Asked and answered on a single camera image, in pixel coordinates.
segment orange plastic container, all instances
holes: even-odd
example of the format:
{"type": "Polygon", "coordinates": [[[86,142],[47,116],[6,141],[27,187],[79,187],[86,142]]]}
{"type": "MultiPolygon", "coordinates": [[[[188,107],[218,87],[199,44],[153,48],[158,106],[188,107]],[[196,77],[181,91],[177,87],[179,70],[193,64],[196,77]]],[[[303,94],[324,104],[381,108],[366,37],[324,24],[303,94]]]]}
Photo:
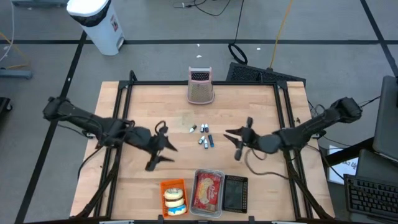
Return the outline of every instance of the orange plastic container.
{"type": "Polygon", "coordinates": [[[182,197],[184,198],[185,206],[187,206],[187,211],[184,214],[188,213],[187,191],[185,190],[185,181],[184,181],[184,179],[167,180],[167,181],[162,181],[160,183],[160,197],[162,198],[163,217],[169,217],[169,214],[167,214],[167,207],[166,207],[165,202],[164,202],[165,199],[163,197],[163,194],[164,194],[164,192],[167,189],[170,189],[170,188],[173,188],[173,187],[176,187],[176,188],[179,188],[179,189],[183,190],[183,194],[184,195],[182,197]]]}

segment black tray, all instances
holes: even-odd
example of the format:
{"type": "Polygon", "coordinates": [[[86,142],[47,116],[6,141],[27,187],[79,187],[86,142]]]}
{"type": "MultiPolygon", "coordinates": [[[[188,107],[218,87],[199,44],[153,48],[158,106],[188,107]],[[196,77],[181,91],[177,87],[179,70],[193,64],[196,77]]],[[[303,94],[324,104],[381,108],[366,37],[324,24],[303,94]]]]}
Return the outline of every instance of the black tray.
{"type": "Polygon", "coordinates": [[[225,175],[223,206],[227,212],[248,212],[248,178],[225,175]]]}

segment paper sign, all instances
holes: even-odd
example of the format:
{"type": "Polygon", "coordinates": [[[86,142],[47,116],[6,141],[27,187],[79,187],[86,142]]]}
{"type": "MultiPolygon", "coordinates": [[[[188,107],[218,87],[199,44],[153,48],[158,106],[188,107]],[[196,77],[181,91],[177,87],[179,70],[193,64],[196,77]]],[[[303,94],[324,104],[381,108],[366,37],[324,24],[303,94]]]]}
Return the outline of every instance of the paper sign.
{"type": "MultiPolygon", "coordinates": [[[[336,146],[329,146],[328,155],[338,152],[340,150],[342,149],[336,146]]],[[[339,173],[342,177],[344,177],[344,174],[355,175],[357,165],[358,165],[358,158],[354,158],[348,161],[344,161],[340,164],[334,165],[333,168],[337,171],[337,173],[339,173]]],[[[344,185],[344,180],[341,179],[335,173],[335,171],[333,171],[330,167],[328,168],[328,174],[329,174],[328,181],[344,185]]]]}

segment food package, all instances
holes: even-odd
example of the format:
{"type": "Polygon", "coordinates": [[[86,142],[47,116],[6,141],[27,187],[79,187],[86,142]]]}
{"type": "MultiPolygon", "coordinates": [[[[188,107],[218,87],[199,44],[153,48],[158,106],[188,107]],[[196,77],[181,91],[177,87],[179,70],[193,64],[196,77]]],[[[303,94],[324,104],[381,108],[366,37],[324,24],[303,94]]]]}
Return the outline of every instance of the food package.
{"type": "Polygon", "coordinates": [[[193,206],[206,212],[215,212],[218,209],[218,194],[220,194],[222,176],[210,172],[200,172],[197,177],[197,186],[193,206]]]}

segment plastic food container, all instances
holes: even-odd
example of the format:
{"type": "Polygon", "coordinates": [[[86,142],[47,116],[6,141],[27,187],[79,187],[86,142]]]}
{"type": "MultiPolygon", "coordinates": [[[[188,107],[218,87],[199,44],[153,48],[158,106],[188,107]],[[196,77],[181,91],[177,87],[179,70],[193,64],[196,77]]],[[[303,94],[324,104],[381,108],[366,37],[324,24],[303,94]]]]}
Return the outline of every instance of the plastic food container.
{"type": "Polygon", "coordinates": [[[173,187],[182,189],[182,191],[184,192],[184,195],[182,197],[184,198],[184,204],[187,206],[187,211],[184,214],[188,213],[188,201],[187,201],[187,191],[185,190],[185,181],[183,179],[162,181],[160,183],[160,197],[162,198],[162,213],[163,217],[165,218],[169,217],[170,215],[167,213],[168,208],[165,205],[165,199],[163,197],[163,194],[167,189],[173,187]]]}
{"type": "Polygon", "coordinates": [[[190,202],[190,212],[194,215],[200,215],[203,217],[211,217],[218,218],[222,213],[222,203],[223,203],[223,192],[224,192],[224,181],[225,174],[222,171],[218,170],[209,170],[209,169],[197,169],[195,172],[195,177],[193,180],[192,193],[191,193],[191,202],[190,202]],[[217,210],[215,212],[206,212],[200,209],[197,209],[193,206],[195,200],[195,192],[197,191],[197,182],[198,182],[198,174],[201,172],[216,174],[221,176],[220,189],[218,191],[218,199],[217,199],[217,210]]]}

